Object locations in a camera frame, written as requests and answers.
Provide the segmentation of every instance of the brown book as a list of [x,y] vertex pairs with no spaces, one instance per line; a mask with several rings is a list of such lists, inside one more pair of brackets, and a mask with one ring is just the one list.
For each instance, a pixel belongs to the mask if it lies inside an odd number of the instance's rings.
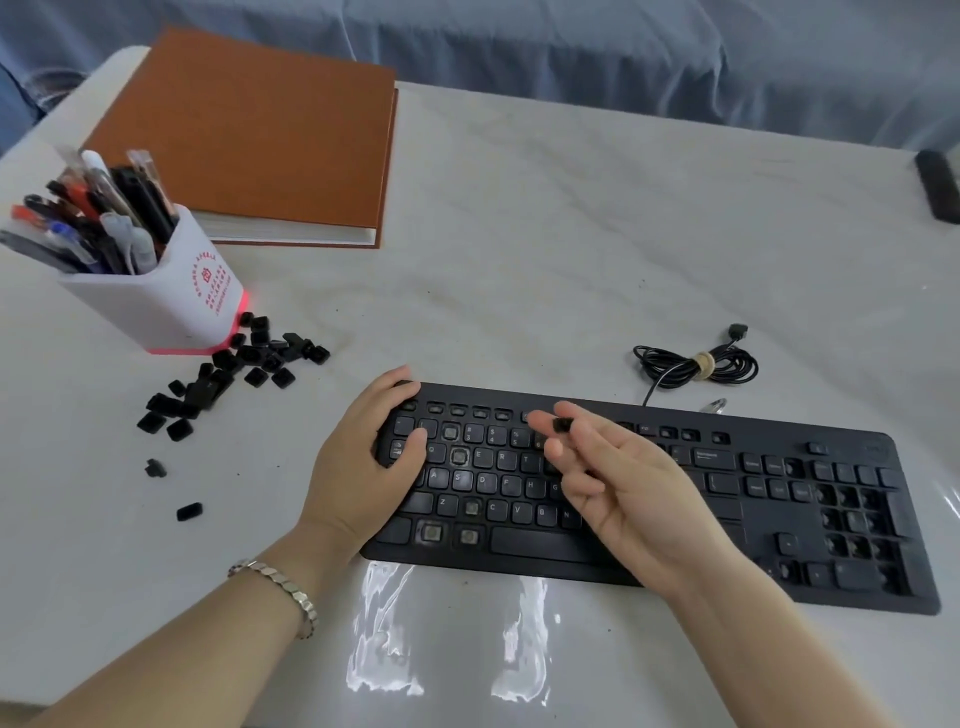
[[379,245],[394,71],[170,28],[86,141],[153,155],[211,239]]

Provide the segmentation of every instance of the bracelet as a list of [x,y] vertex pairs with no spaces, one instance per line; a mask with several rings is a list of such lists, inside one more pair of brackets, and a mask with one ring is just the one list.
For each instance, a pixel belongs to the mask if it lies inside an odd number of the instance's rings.
[[235,576],[244,569],[256,571],[266,576],[290,595],[303,610],[303,625],[297,633],[297,639],[308,640],[313,637],[313,632],[317,628],[317,610],[313,608],[313,602],[310,601],[310,597],[307,596],[295,582],[290,581],[290,579],[276,569],[268,567],[262,561],[257,561],[256,559],[238,561],[227,571],[227,578]]

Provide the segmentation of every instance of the spacebar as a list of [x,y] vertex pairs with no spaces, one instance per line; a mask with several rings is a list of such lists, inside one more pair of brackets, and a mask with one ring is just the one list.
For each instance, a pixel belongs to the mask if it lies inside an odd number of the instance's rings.
[[591,543],[584,538],[565,533],[525,531],[522,528],[495,528],[490,536],[490,551],[578,564],[603,564],[613,558],[599,543]]

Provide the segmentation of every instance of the forearm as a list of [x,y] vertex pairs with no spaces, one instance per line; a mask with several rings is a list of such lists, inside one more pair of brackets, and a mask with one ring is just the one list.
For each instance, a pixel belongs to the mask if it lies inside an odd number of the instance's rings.
[[[259,557],[317,598],[348,559],[337,539],[295,529]],[[303,613],[280,587],[242,571],[102,669],[36,728],[234,728],[242,724]]]
[[737,554],[671,609],[739,728],[891,728],[786,593]]

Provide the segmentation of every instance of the keyboard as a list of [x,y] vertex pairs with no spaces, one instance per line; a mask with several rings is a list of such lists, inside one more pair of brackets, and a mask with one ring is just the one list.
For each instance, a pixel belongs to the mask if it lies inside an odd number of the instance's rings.
[[[368,559],[639,586],[564,499],[526,423],[556,397],[424,382],[391,412],[389,466],[426,428],[426,463]],[[795,600],[940,611],[893,440],[878,432],[576,401],[668,452],[732,541]]]

